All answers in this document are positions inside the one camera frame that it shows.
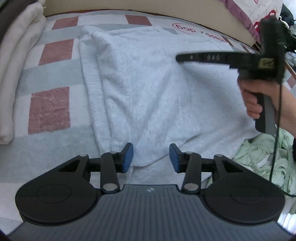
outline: hand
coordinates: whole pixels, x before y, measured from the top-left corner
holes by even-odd
[[[249,117],[258,119],[262,112],[262,106],[258,104],[257,97],[253,93],[262,93],[272,99],[276,111],[276,121],[279,110],[279,89],[280,86],[273,81],[266,80],[242,80],[237,78],[244,104]],[[280,127],[296,136],[296,99],[290,91],[282,85],[281,120]]]

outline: white towel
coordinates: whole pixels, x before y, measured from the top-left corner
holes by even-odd
[[[45,24],[42,4],[33,3],[12,23],[0,45],[0,144],[13,139],[12,106],[17,83],[26,55],[38,41]]]
[[[106,33],[84,27],[81,61],[101,154],[132,142],[132,166],[145,167],[176,143],[204,158],[217,153],[232,158],[245,139],[258,135],[246,114],[235,70],[175,60],[180,52],[215,50],[231,47],[160,27]],[[159,164],[161,170],[172,174],[169,160],[164,160],[167,165]],[[157,167],[155,163],[147,169],[153,173]]]

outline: checkered bedsheet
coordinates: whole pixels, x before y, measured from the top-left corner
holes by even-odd
[[[170,17],[113,10],[48,17],[18,83],[15,138],[0,146],[0,228],[6,233],[20,223],[14,196],[23,183],[78,154],[99,156],[79,54],[78,38],[84,25],[105,31],[161,26],[173,34],[202,33],[227,42],[234,51],[254,52],[226,35]],[[296,80],[288,71],[285,80],[296,96]]]

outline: yellow label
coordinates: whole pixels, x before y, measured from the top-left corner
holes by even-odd
[[[274,58],[262,58],[259,60],[259,69],[274,69]]]

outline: beige headboard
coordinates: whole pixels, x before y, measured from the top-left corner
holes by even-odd
[[[46,16],[91,9],[158,13],[199,23],[250,46],[255,39],[219,0],[46,0]]]

